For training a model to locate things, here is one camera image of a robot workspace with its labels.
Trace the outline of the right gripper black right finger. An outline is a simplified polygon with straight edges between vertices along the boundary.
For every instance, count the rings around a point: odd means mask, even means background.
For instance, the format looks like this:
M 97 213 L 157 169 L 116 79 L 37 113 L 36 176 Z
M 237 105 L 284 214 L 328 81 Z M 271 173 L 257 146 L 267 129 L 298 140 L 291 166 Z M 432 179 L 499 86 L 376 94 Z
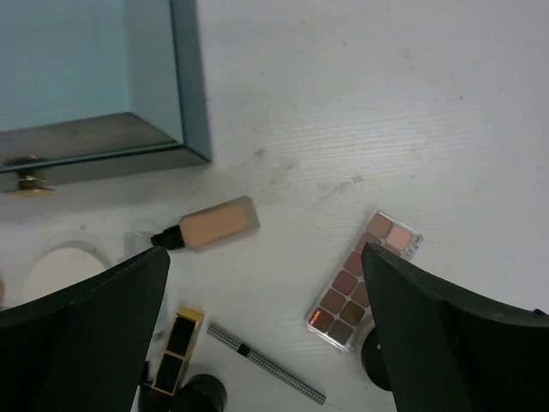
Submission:
M 547 410 L 545 312 L 476 294 L 379 245 L 361 260 L 398 410 Z

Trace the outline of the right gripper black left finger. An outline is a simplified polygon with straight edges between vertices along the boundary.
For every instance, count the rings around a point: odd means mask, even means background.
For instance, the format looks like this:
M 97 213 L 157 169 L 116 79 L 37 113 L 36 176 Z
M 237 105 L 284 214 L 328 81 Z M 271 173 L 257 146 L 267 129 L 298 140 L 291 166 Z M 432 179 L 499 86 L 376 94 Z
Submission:
M 170 258 L 150 248 L 96 276 L 1 312 L 3 411 L 128 411 Z

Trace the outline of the black lid powder jar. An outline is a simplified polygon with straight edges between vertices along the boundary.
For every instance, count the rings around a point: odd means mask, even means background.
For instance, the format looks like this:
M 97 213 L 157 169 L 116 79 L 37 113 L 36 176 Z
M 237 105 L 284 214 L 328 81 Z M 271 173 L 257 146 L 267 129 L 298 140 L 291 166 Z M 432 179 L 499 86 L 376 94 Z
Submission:
M 384 391 L 392 391 L 376 327 L 366 333 L 360 345 L 359 357 L 370 381 Z

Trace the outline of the brown eyeshadow palette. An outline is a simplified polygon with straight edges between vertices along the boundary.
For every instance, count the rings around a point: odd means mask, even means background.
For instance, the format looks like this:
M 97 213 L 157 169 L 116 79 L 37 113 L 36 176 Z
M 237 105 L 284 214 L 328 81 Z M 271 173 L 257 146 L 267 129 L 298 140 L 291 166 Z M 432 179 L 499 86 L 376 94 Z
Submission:
M 305 317 L 307 329 L 341 352 L 352 351 L 360 327 L 371 316 L 361 262 L 365 245 L 380 245 L 411 260 L 422 242 L 422 235 L 410 226 L 379 209 L 373 210 L 312 303 Z

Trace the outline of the black round cosmetic jar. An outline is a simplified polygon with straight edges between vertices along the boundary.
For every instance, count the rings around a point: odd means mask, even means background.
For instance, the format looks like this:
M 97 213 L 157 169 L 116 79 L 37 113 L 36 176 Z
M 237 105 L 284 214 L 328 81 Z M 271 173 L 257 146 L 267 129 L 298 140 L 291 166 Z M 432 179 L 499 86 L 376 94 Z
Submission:
M 223 412 L 226 388 L 210 374 L 197 374 L 179 390 L 171 412 Z

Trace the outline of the houndstooth eyeliner pen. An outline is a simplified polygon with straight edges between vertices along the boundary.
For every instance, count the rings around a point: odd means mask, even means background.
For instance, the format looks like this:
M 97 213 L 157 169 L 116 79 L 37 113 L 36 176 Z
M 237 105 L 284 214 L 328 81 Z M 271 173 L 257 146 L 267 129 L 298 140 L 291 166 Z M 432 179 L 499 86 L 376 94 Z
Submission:
M 218 342 L 224 344 L 246 360 L 252 362 L 256 366 L 260 367 L 263 371 L 277 378 L 282 383 L 290 386 L 301 395 L 309 398 L 311 401 L 318 405 L 324 405 L 326 402 L 326 396 L 313 386 L 306 383 L 296 374 L 292 373 L 289 369 L 280 365 L 275 360 L 272 360 L 267 355 L 261 353 L 255 348 L 251 347 L 248 343 L 244 342 L 239 337 L 231 334 L 218 324 L 210 322 L 207 328 L 207 334 L 213 337 Z

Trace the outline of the clear acrylic drawer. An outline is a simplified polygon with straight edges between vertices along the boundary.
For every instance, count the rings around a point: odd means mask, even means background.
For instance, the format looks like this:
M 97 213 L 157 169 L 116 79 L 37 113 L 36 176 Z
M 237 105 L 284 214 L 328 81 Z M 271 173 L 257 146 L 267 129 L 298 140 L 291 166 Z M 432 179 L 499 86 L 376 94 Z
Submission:
M 186 149 L 57 161 L 15 158 L 1 165 L 1 192 L 15 190 L 23 176 L 34 176 L 41 184 L 52 187 L 208 163 L 208 160 Z

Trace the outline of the beige foundation bottle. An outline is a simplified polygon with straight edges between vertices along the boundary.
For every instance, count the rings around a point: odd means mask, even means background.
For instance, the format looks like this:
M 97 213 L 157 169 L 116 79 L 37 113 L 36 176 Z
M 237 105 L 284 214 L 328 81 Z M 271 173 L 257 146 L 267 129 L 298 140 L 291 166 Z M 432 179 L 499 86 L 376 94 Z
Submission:
M 248 196 L 183 216 L 179 222 L 151 237 L 153 246 L 169 251 L 199 250 L 250 233 L 261 226 Z

